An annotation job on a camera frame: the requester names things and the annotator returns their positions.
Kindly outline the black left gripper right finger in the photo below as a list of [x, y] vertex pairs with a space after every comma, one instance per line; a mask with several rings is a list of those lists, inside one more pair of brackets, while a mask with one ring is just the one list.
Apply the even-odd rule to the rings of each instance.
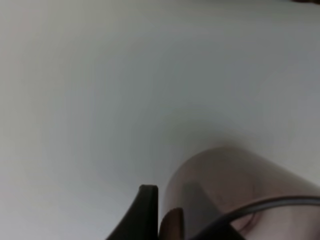
[[189, 182], [182, 187], [184, 233], [187, 240], [239, 240], [240, 234], [225, 224], [218, 230], [209, 225], [222, 215], [202, 187]]

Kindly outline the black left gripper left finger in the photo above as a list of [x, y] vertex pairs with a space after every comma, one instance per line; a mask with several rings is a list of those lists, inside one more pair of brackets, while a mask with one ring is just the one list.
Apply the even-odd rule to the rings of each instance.
[[159, 189], [141, 185], [131, 206], [107, 240], [157, 240]]

